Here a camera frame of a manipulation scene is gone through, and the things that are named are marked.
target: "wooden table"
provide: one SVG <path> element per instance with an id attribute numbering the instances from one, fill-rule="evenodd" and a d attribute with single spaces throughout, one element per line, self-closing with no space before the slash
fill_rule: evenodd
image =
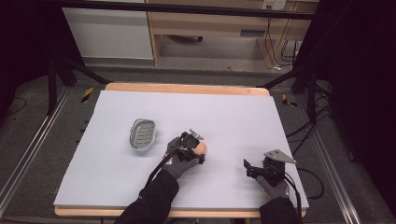
<path id="1" fill-rule="evenodd" d="M 173 93 L 228 94 L 228 95 L 262 95 L 269 96 L 266 89 L 235 87 L 235 86 L 200 86 L 179 84 L 152 83 L 110 83 L 106 91 L 148 91 Z M 55 213 L 62 217 L 118 217 L 124 207 L 74 207 L 55 206 Z M 258 209 L 245 211 L 230 210 L 180 210 L 172 209 L 169 217 L 260 217 Z"/>

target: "metal container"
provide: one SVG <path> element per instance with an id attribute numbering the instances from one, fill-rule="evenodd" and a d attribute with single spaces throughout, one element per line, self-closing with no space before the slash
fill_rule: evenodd
<path id="1" fill-rule="evenodd" d="M 155 136 L 156 125 L 154 120 L 137 119 L 131 129 L 131 146 L 137 151 L 147 151 L 152 147 Z"/>

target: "white wall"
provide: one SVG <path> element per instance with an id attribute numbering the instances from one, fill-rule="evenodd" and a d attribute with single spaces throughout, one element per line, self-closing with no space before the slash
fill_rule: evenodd
<path id="1" fill-rule="evenodd" d="M 82 57 L 153 59 L 146 12 L 64 8 L 64 15 Z"/>

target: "floor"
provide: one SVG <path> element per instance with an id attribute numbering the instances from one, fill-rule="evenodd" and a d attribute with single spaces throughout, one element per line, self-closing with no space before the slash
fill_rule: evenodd
<path id="1" fill-rule="evenodd" d="M 292 43 L 285 54 L 291 55 Z M 257 43 L 253 39 L 208 38 L 202 42 L 195 38 L 167 36 L 163 42 L 160 62 L 157 66 L 147 63 L 106 63 L 87 62 L 92 71 L 109 79 L 133 82 L 192 83 L 213 85 L 257 86 L 290 70 L 290 65 L 266 68 Z M 62 181 L 67 164 L 73 157 L 78 140 L 83 135 L 94 103 L 104 87 L 89 78 L 76 74 L 77 85 L 68 89 L 59 117 L 52 124 L 36 152 L 33 160 L 25 167 L 24 174 L 9 201 L 0 205 L 1 222 L 30 223 L 99 223 L 95 218 L 63 219 L 53 214 L 53 200 L 56 187 Z M 275 98 L 285 133 L 297 130 L 306 122 L 304 94 L 290 92 L 292 79 L 270 90 Z M 0 160 L 0 188 L 7 186 L 14 168 L 29 147 L 40 125 L 45 121 L 47 109 L 46 79 L 40 78 L 19 87 L 18 100 L 9 109 L 15 112 L 0 123 L 0 143 L 3 158 Z M 79 101 L 88 86 L 94 92 L 87 104 Z M 298 106 L 285 105 L 282 96 Z M 318 110 L 327 106 L 324 99 L 318 100 Z M 317 200 L 309 200 L 310 208 L 304 218 L 306 223 L 396 223 L 394 216 L 376 191 L 370 177 L 358 163 L 350 162 L 348 150 L 330 114 L 323 114 L 315 133 L 304 142 L 295 159 L 299 168 L 314 171 L 324 182 L 324 195 Z M 307 130 L 290 140 L 290 148 L 296 148 Z M 320 193 L 319 182 L 306 172 L 300 173 L 305 192 L 311 196 Z M 349 217 L 351 211 L 356 216 Z"/>

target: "cabinet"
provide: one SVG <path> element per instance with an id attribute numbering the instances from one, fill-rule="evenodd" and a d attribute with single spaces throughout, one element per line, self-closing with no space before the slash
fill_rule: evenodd
<path id="1" fill-rule="evenodd" d="M 144 3 L 143 0 L 123 2 Z M 82 57 L 153 60 L 146 12 L 63 10 Z"/>
<path id="2" fill-rule="evenodd" d="M 250 9 L 261 9 L 263 5 L 262 0 L 146 0 L 146 3 Z M 317 1 L 288 1 L 284 10 L 314 12 L 317 4 Z M 274 52 L 270 53 L 265 47 L 270 48 L 271 46 L 269 37 L 265 38 L 265 35 L 244 36 L 242 34 L 244 30 L 268 32 L 268 22 L 267 18 L 148 12 L 154 61 L 157 64 L 160 60 L 163 35 L 253 37 L 259 43 L 267 67 L 272 67 L 274 66 L 272 57 L 280 53 L 283 41 L 302 41 L 310 21 L 271 19 L 269 34 Z"/>

